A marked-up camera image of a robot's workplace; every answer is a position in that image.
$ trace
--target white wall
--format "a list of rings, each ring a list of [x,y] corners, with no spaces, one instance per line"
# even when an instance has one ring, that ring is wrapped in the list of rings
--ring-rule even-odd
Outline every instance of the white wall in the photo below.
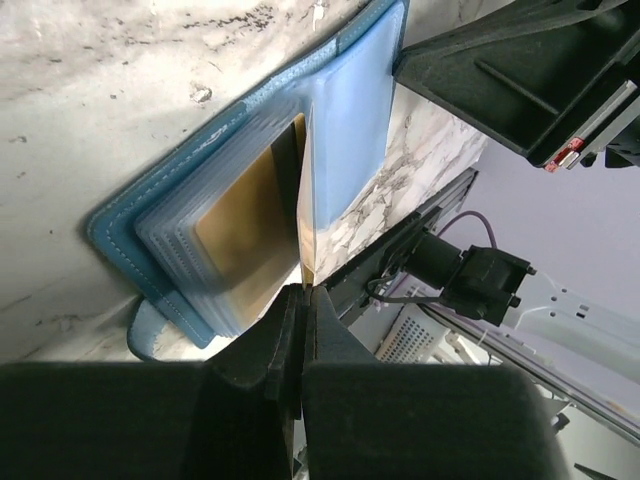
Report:
[[[465,210],[484,213],[498,246],[532,262],[594,303],[640,321],[640,168],[548,174],[492,143]],[[461,248],[487,244],[464,220],[446,233]],[[640,478],[640,449],[571,410],[560,435],[567,459],[618,480]],[[579,472],[576,479],[585,479]]]

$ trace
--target gold card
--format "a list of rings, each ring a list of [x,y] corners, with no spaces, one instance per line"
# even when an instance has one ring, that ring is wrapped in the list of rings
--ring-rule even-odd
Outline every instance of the gold card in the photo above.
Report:
[[[285,129],[195,227],[242,328],[257,320],[299,263],[300,135],[304,144],[304,119]]]

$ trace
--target vent grille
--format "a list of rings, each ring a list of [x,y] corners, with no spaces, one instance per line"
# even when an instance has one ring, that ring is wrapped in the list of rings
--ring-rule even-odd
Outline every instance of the vent grille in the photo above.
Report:
[[[410,305],[398,315],[376,357],[385,363],[421,363],[449,330]]]

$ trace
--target marble surface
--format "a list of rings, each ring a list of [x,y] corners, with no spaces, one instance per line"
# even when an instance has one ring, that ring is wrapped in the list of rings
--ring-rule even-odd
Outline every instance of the marble surface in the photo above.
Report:
[[[86,215],[364,3],[1,1],[0,361],[130,358],[136,291],[89,247]],[[497,6],[415,1],[405,43]],[[320,274],[472,164],[483,141],[398,87],[385,167],[318,235]]]

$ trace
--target black cable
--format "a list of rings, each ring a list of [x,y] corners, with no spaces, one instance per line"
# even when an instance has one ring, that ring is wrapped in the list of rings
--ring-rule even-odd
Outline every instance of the black cable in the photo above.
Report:
[[[387,283],[389,280],[393,279],[393,276],[387,276],[382,278],[375,278],[373,280],[369,280],[364,287],[364,291],[371,298],[378,300],[382,303],[393,303],[393,304],[409,304],[409,303],[435,303],[440,301],[440,297],[385,297],[383,295],[378,295],[375,290],[380,285]]]

